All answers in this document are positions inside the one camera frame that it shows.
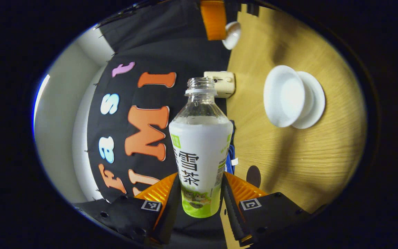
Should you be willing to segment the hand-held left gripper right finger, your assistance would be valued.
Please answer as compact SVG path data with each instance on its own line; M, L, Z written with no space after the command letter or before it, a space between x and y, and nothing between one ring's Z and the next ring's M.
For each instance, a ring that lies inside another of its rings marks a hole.
M228 172L223 173L221 193L233 237L240 246L278 239L311 218L285 194L267 194Z

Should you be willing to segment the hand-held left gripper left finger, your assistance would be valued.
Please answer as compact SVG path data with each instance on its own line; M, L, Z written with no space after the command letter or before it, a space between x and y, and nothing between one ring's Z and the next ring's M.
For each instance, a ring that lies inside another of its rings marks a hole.
M121 195L95 219L120 235L143 244L169 243L181 200L180 180L171 174L134 197Z

